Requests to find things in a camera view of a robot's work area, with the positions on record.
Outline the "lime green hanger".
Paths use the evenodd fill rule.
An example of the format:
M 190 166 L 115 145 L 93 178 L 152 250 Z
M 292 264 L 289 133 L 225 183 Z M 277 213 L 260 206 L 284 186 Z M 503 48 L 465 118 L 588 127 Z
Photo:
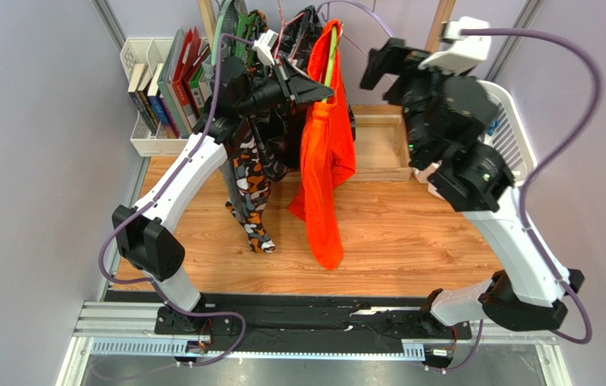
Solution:
M 338 39 L 339 39 L 339 28 L 337 25 L 332 26 L 331 36 L 330 36 L 330 48 L 328 52 L 326 71 L 324 74 L 323 84 L 331 88 L 332 80 L 334 77 L 334 66 L 335 66 L 335 58 L 336 51 L 338 48 Z

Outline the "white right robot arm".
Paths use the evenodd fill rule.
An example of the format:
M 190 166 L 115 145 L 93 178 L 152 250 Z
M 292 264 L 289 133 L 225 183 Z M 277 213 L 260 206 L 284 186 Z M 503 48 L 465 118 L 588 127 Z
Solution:
M 410 164 L 485 238 L 502 269 L 462 289 L 435 289 L 422 312 L 443 326 L 487 318 L 510 331 L 557 331 L 564 297 L 584 276 L 548 253 L 522 222 L 521 189 L 501 153 L 481 140 L 499 113 L 471 66 L 445 67 L 440 53 L 391 38 L 369 52 L 360 86 L 396 76 L 384 100 L 402 109 Z

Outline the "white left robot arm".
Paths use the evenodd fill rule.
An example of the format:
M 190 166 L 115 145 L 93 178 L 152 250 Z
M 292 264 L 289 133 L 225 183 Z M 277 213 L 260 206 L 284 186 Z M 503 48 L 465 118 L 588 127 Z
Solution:
M 181 313 L 192 312 L 201 298 L 183 268 L 185 249 L 174 236 L 188 204 L 245 145 L 250 117 L 278 107 L 297 112 L 334 94 L 288 60 L 251 73 L 241 59 L 229 56 L 216 67 L 213 85 L 209 113 L 169 170 L 132 207 L 121 205 L 112 216 L 120 255 Z

